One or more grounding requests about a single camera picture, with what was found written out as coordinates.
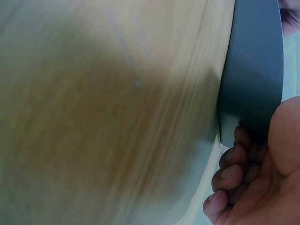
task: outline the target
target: light wood grain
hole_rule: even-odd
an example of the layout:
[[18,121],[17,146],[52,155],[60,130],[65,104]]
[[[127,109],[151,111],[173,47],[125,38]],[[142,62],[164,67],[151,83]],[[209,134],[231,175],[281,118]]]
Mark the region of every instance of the light wood grain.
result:
[[0,221],[180,220],[217,132],[234,0],[1,4]]

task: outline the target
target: gray plastic object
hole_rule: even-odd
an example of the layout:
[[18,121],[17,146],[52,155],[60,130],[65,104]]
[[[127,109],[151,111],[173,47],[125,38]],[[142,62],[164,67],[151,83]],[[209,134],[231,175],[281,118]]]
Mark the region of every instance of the gray plastic object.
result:
[[241,125],[260,141],[280,105],[283,36],[277,0],[236,0],[218,97],[221,143],[233,146]]

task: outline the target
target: wooden surface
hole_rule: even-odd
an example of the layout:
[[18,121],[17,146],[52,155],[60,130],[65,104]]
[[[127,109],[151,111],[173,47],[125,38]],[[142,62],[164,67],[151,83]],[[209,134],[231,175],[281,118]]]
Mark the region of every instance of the wooden surface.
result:
[[167,225],[201,210],[233,6],[1,0],[1,224]]

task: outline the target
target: fingernail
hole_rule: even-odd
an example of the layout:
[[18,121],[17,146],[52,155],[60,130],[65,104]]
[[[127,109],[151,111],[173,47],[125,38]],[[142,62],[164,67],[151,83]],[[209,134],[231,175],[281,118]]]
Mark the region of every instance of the fingernail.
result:
[[234,148],[230,149],[229,152],[226,155],[226,160],[227,161],[232,161],[234,157]]
[[221,191],[217,191],[217,192],[213,193],[210,196],[210,198],[208,199],[208,201],[212,203],[220,193],[221,193]]
[[231,167],[229,167],[229,168],[223,170],[223,171],[220,173],[220,178],[221,178],[221,179],[226,179],[226,178],[228,177],[228,175],[229,175],[229,173],[231,172],[232,169],[233,169],[233,167],[231,166]]

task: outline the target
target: skin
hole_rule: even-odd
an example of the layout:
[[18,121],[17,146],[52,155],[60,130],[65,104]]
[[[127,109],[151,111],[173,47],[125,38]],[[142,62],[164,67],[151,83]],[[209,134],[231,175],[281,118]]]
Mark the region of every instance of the skin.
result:
[[300,1],[278,0],[283,35],[290,35],[300,30]]
[[221,157],[214,194],[203,204],[213,225],[298,225],[300,221],[300,97],[275,111],[268,140],[252,142],[237,127]]

